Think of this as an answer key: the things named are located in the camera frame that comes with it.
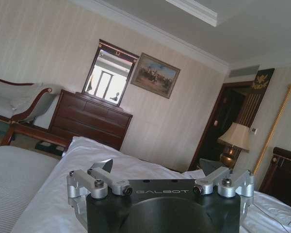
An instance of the picture frame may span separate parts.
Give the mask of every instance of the picture frame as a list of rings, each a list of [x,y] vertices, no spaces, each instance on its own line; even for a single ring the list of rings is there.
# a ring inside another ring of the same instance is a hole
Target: picture frame
[[[130,83],[169,99],[179,73],[180,69],[141,53]]]

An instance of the floor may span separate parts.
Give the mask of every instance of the floor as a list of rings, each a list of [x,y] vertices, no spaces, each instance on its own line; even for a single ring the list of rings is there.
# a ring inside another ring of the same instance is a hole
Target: floor
[[[8,129],[9,129],[9,125],[7,123],[0,122],[0,143]],[[51,153],[47,153],[47,152],[35,149],[34,147],[37,142],[39,142],[38,139],[34,139],[34,138],[21,135],[21,134],[16,134],[15,140],[11,142],[11,146],[35,151],[37,153],[45,154],[47,156],[60,160],[61,157],[58,155],[54,155]]]

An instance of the doorway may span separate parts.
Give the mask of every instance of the doorway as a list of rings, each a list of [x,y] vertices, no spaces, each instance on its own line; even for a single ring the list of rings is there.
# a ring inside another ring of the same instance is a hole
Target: doorway
[[[217,139],[229,129],[232,122],[237,120],[245,98],[250,93],[251,85],[252,81],[222,85],[189,170],[195,170],[201,158],[220,160],[220,155],[226,146],[218,143]]]

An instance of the decorative emblem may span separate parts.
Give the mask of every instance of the decorative emblem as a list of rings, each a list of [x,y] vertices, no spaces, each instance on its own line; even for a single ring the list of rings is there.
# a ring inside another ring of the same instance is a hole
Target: decorative emblem
[[[267,79],[267,75],[261,75],[261,76],[257,76],[257,81],[253,81],[252,83],[252,88],[253,89],[263,89],[267,87],[267,84],[269,82],[269,80],[266,81]]]

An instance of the dresser drawer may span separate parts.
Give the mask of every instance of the dresser drawer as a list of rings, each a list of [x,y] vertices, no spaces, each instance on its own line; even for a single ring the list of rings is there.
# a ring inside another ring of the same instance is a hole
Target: dresser drawer
[[[49,130],[71,139],[84,136],[117,150],[121,148],[132,115],[62,90]]]

